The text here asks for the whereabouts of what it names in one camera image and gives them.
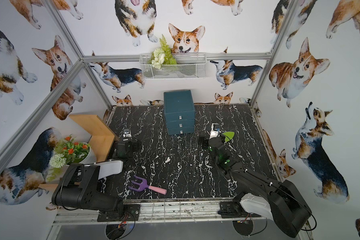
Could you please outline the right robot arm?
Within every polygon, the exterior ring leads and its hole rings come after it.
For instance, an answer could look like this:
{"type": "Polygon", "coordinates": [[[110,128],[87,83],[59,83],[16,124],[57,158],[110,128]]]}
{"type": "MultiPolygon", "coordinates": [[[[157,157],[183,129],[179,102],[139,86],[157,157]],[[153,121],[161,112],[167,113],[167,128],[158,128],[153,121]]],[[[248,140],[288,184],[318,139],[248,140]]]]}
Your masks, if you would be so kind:
{"type": "Polygon", "coordinates": [[[273,180],[247,168],[243,161],[229,154],[225,143],[225,137],[198,139],[219,173],[244,188],[236,196],[240,208],[274,221],[284,234],[295,238],[313,215],[297,187],[290,181],[273,180]]]}

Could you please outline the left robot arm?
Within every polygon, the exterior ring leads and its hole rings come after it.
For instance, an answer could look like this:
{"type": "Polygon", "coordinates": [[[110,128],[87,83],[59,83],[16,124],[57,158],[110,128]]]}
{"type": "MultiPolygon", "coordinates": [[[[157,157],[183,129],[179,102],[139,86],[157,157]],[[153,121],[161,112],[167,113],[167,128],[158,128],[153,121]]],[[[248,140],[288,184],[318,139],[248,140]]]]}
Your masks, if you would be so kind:
{"type": "Polygon", "coordinates": [[[77,209],[124,214],[123,200],[98,191],[98,180],[118,175],[124,163],[142,150],[142,142],[124,137],[117,142],[114,157],[97,164],[71,164],[52,196],[52,204],[69,211],[77,209]]]}

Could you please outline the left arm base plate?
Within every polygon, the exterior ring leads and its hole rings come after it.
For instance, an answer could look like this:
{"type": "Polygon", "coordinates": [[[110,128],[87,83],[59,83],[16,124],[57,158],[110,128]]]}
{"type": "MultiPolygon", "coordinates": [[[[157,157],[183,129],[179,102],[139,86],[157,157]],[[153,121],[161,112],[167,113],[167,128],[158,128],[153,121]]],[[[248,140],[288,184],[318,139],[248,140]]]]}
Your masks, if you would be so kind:
{"type": "Polygon", "coordinates": [[[99,211],[97,222],[121,222],[121,221],[136,222],[139,219],[140,212],[141,212],[141,205],[127,204],[124,205],[121,210],[99,211]]]}

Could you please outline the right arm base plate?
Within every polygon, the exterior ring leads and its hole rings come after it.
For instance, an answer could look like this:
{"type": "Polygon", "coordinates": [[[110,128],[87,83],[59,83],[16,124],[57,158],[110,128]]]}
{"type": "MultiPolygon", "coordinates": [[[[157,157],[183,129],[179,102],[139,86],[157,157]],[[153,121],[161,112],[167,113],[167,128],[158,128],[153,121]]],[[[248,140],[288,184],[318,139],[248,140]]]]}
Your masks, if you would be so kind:
{"type": "Polygon", "coordinates": [[[247,213],[243,207],[237,203],[237,202],[220,202],[219,203],[219,207],[220,209],[218,210],[218,214],[223,218],[223,219],[228,219],[228,218],[246,218],[248,217],[253,217],[253,218],[260,218],[260,215],[257,214],[249,214],[247,213]]]}

